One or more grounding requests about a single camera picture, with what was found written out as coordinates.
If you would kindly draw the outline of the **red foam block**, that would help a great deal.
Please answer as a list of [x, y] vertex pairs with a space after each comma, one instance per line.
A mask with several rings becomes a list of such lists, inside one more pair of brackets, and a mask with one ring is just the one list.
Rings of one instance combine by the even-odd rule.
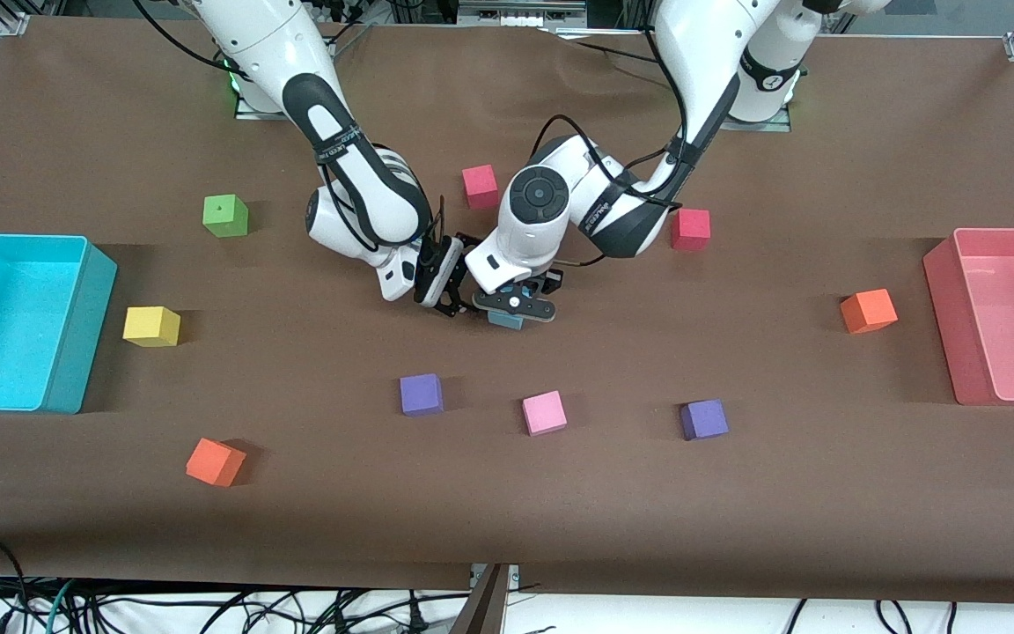
[[500, 202], [500, 189], [492, 165], [464, 168], [461, 177], [468, 209], [474, 211], [496, 209]]
[[673, 214], [672, 249], [696, 252], [707, 246], [711, 236], [711, 213], [708, 210], [680, 208]]

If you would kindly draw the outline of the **purple foam block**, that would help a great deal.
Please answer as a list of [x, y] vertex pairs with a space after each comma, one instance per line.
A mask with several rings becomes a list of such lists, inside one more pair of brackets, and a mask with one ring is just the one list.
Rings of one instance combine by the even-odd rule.
[[729, 432], [721, 400], [689, 402], [680, 407], [681, 433], [686, 441], [723, 436]]
[[400, 406], [407, 417], [443, 413], [445, 401], [440, 377], [425, 373], [400, 378]]

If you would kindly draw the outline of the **pink foam block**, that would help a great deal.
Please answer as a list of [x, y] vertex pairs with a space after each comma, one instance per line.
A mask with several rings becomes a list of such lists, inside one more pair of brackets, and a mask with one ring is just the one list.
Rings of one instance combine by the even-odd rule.
[[530, 437], [566, 428], [567, 417], [558, 390], [536, 394], [522, 401], [527, 434]]

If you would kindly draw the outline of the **green foam block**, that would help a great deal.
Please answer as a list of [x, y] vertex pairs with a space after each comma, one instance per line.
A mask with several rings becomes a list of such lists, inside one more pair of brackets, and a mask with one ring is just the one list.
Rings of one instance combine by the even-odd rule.
[[202, 227], [218, 238], [249, 233], [249, 209], [236, 194], [210, 195], [202, 201]]

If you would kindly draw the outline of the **brown table cover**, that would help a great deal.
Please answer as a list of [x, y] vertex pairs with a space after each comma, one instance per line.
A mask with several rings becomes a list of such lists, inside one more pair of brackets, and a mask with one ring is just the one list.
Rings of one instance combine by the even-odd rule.
[[[234, 119], [223, 73], [140, 21], [31, 20], [0, 41], [0, 232], [118, 276], [82, 412], [0, 415], [0, 542], [56, 577], [1014, 602], [1014, 407], [953, 400], [922, 269], [1014, 228], [1014, 62], [853, 36], [806, 67], [790, 133], [722, 132], [689, 180], [707, 249], [569, 270], [512, 332], [310, 240], [309, 144]], [[246, 236], [202, 227], [225, 194]], [[850, 334], [876, 289], [899, 320]], [[180, 344], [125, 341], [129, 306]], [[445, 410], [407, 417], [425, 373]], [[555, 390], [566, 428], [528, 436]], [[707, 400], [729, 432], [684, 440]], [[236, 484], [186, 475], [201, 438], [246, 451]]]

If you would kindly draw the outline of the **grey background device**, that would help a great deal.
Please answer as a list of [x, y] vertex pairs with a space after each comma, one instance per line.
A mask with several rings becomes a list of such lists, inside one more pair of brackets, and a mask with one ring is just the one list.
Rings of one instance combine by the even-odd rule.
[[458, 0], [459, 26], [587, 28], [586, 0]]

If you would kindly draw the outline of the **yellow foam block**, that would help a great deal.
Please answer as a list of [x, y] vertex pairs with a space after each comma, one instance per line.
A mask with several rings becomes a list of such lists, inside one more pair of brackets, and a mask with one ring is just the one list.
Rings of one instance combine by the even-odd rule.
[[182, 316], [165, 306], [129, 306], [123, 338], [141, 348], [173, 348], [180, 344]]

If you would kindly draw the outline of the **orange foam block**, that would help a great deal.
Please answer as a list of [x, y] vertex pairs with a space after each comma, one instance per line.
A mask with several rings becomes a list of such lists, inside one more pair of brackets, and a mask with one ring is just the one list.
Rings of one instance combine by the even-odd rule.
[[840, 303], [840, 310], [845, 329], [853, 335], [888, 328], [899, 320], [887, 289], [850, 294]]
[[220, 441], [201, 438], [188, 457], [185, 473], [204, 484], [231, 487], [236, 484], [246, 457], [246, 451]]

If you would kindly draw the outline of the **dark table leg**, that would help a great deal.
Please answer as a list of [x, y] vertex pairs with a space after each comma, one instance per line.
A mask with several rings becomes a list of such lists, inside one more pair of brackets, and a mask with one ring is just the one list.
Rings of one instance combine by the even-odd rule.
[[502, 634], [504, 611], [511, 590], [509, 564], [488, 564], [479, 585], [470, 591], [448, 634]]

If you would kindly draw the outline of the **cyan plastic bin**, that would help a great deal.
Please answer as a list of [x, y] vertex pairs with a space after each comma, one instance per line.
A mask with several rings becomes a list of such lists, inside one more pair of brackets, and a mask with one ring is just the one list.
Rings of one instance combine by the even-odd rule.
[[86, 237], [0, 233], [0, 412], [80, 412], [116, 274]]

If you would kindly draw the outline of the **pink plastic bin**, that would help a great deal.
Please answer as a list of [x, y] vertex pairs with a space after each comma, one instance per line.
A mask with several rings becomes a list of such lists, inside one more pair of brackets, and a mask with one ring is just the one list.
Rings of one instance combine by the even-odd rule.
[[1014, 406], [1014, 228], [958, 228], [922, 258], [955, 401]]

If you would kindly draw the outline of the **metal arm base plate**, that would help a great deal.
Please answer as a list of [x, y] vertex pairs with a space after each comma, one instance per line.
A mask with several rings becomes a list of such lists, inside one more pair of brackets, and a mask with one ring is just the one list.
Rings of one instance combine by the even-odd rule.
[[285, 120], [282, 109], [254, 83], [242, 81], [237, 97], [236, 117], [238, 120]]
[[727, 115], [727, 119], [721, 125], [722, 131], [745, 131], [760, 133], [790, 133], [791, 114], [789, 109], [781, 108], [771, 119], [760, 122], [745, 122], [735, 117]]

